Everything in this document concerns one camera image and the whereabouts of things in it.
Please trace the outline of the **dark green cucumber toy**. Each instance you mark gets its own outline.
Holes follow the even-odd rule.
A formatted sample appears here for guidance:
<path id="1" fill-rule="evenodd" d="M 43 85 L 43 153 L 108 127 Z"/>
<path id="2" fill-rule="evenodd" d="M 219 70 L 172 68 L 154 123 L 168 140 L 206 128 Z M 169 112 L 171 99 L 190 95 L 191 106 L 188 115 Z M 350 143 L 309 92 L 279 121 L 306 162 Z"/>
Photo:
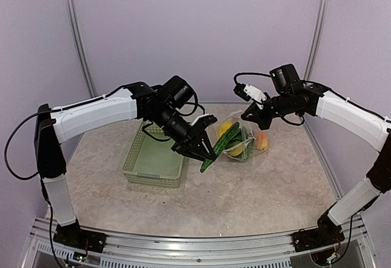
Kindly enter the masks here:
<path id="1" fill-rule="evenodd" d="M 227 148 L 227 145 L 237 135 L 237 133 L 239 133 L 239 122 L 233 123 L 231 127 L 229 127 L 217 140 L 213 147 L 216 158 L 214 160 L 206 159 L 201 165 L 201 173 L 205 172 L 205 170 L 222 154 L 222 152 Z"/>

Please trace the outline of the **green bok choy toy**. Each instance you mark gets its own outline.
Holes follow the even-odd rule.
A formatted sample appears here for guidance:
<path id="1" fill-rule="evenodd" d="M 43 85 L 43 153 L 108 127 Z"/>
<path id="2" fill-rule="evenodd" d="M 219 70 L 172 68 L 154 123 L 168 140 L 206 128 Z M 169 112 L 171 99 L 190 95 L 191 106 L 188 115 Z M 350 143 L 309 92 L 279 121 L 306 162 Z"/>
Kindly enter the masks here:
<path id="1" fill-rule="evenodd" d="M 254 144 L 255 144 L 255 137 L 253 136 L 253 134 L 247 128 L 241 127 L 239 129 L 239 133 L 237 133 L 237 135 L 227 145 L 227 156 L 237 161 L 241 161 L 241 162 L 247 161 L 252 156 L 252 152 L 254 150 Z M 244 151 L 237 157 L 233 157 L 229 155 L 229 151 L 239 145 L 244 146 Z"/>

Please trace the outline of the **clear zip top bag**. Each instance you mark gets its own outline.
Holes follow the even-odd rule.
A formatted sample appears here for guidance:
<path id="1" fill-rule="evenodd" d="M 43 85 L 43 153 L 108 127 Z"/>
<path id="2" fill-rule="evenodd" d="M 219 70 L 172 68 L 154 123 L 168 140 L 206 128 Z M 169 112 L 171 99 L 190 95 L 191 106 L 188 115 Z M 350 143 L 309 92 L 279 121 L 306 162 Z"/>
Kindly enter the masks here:
<path id="1" fill-rule="evenodd" d="M 234 123 L 238 128 L 228 141 L 222 154 L 230 159 L 245 162 L 269 149 L 269 140 L 265 131 L 261 131 L 255 123 L 244 121 L 241 115 L 243 110 L 231 112 L 215 127 L 219 139 Z"/>

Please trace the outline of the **yellow lemon toy back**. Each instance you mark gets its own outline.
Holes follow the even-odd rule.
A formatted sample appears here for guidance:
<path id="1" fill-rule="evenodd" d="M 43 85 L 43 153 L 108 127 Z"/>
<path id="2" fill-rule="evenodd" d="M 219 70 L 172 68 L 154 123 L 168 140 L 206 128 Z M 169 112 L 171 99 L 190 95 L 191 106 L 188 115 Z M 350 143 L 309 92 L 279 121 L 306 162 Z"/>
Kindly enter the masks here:
<path id="1" fill-rule="evenodd" d="M 225 121 L 223 122 L 219 129 L 218 129 L 218 132 L 217 132 L 217 137 L 220 139 L 222 137 L 222 135 L 231 128 L 231 126 L 233 125 L 233 123 L 231 121 Z"/>

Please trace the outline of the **yellow lemon toy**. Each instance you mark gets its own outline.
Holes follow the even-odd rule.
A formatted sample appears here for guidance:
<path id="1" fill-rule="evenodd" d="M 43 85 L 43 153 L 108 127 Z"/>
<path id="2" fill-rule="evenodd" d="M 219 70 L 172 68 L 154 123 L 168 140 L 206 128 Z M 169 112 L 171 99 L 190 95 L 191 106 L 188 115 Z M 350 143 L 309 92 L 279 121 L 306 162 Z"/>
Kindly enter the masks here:
<path id="1" fill-rule="evenodd" d="M 218 132 L 217 132 L 217 137 L 220 139 L 222 137 L 222 135 L 231 128 L 231 126 L 233 125 L 233 123 L 231 121 L 225 121 L 223 122 L 219 129 L 218 129 Z"/>
<path id="2" fill-rule="evenodd" d="M 239 145 L 237 147 L 234 147 L 233 149 L 231 149 L 229 151 L 229 155 L 233 156 L 233 157 L 237 157 L 239 156 L 242 152 L 244 151 L 244 146 L 243 145 Z"/>

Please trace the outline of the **yellow lemon toy front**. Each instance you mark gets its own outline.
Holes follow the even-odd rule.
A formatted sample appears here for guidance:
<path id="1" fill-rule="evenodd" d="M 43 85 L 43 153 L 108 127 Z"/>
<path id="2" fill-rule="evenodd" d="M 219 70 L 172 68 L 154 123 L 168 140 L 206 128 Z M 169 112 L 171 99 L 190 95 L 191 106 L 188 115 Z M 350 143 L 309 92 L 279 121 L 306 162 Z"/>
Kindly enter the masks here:
<path id="1" fill-rule="evenodd" d="M 237 157 L 239 156 L 242 152 L 244 151 L 244 146 L 243 145 L 239 145 L 237 147 L 234 147 L 233 149 L 231 149 L 229 151 L 229 155 L 233 156 L 233 157 Z"/>

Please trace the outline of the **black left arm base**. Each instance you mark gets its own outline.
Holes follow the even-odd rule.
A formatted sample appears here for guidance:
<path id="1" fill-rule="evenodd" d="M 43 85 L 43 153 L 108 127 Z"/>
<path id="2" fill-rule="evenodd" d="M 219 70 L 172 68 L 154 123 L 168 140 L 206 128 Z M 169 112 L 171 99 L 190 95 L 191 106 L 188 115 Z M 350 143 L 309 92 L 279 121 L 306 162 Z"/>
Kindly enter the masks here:
<path id="1" fill-rule="evenodd" d="M 53 240 L 67 247 L 73 247 L 87 252 L 102 253 L 107 235 L 97 231 L 85 230 L 78 220 L 70 225 L 58 225 Z"/>

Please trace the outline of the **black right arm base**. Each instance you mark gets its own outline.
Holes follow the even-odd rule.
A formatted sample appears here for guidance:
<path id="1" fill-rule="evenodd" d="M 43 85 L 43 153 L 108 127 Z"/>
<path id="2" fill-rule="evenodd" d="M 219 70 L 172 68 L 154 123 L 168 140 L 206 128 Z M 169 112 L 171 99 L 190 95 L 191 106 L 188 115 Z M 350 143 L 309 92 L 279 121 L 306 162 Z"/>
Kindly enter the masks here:
<path id="1" fill-rule="evenodd" d="M 316 228 L 299 230 L 291 237 L 295 252 L 321 248 L 345 240 L 341 225 L 335 225 L 328 217 L 327 212 L 318 219 Z"/>

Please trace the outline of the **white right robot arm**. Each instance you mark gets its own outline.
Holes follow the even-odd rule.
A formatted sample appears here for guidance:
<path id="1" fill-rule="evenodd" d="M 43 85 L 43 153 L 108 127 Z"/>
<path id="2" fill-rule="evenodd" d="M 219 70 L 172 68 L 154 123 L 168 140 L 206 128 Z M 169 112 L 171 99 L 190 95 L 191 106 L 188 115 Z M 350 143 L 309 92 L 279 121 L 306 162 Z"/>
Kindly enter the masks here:
<path id="1" fill-rule="evenodd" d="M 266 77 L 272 80 L 277 92 L 274 97 L 251 84 L 235 82 L 234 93 L 252 103 L 242 114 L 243 120 L 267 130 L 275 118 L 284 120 L 289 114 L 299 117 L 308 114 L 347 130 L 378 152 L 365 178 L 319 219 L 312 239 L 316 245 L 325 246 L 336 236 L 336 226 L 390 190 L 390 120 L 326 85 L 301 79 L 291 63 L 271 70 Z"/>

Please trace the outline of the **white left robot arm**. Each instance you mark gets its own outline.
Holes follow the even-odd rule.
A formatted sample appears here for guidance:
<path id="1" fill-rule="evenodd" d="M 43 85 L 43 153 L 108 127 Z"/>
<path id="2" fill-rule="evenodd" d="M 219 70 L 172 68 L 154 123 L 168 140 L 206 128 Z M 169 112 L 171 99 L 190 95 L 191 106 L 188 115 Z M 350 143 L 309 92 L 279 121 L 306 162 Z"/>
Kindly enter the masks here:
<path id="1" fill-rule="evenodd" d="M 217 121 L 214 115 L 203 114 L 187 122 L 178 112 L 196 96 L 181 77 L 173 76 L 163 85 L 145 82 L 121 85 L 111 93 L 80 103 L 49 108 L 39 107 L 34 147 L 37 170 L 53 214 L 62 227 L 60 233 L 70 245 L 80 246 L 85 232 L 77 225 L 65 174 L 66 161 L 62 143 L 85 132 L 120 121 L 150 121 L 174 141 L 172 151 L 199 161 L 215 160 L 206 128 Z"/>

